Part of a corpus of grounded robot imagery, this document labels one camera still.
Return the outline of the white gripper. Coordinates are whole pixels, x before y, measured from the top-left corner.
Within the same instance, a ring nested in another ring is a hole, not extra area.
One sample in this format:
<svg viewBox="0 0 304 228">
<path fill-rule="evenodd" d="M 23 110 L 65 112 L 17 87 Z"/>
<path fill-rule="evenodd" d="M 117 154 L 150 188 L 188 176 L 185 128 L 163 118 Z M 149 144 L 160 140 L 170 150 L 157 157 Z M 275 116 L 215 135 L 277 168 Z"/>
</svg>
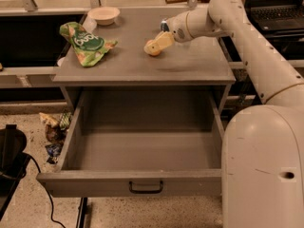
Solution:
<svg viewBox="0 0 304 228">
<path fill-rule="evenodd" d="M 189 41 L 190 34 L 187 28 L 187 16 L 188 12 L 186 11 L 168 18 L 166 24 L 170 32 L 162 31 L 153 40 L 149 40 L 143 48 L 144 52 L 148 54 L 152 51 L 163 51 L 165 48 L 171 47 L 175 40 L 179 43 Z"/>
</svg>

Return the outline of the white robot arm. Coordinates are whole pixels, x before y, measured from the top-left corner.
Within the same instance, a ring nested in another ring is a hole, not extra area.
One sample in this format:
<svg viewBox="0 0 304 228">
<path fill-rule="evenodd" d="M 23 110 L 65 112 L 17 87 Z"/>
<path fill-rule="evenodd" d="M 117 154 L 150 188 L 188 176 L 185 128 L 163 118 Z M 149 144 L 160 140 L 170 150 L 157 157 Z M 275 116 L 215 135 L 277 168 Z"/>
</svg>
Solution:
<svg viewBox="0 0 304 228">
<path fill-rule="evenodd" d="M 210 0 L 161 22 L 144 50 L 229 36 L 261 103 L 228 123 L 221 150 L 223 228 L 304 228 L 304 78 L 251 24 L 241 0 Z"/>
</svg>

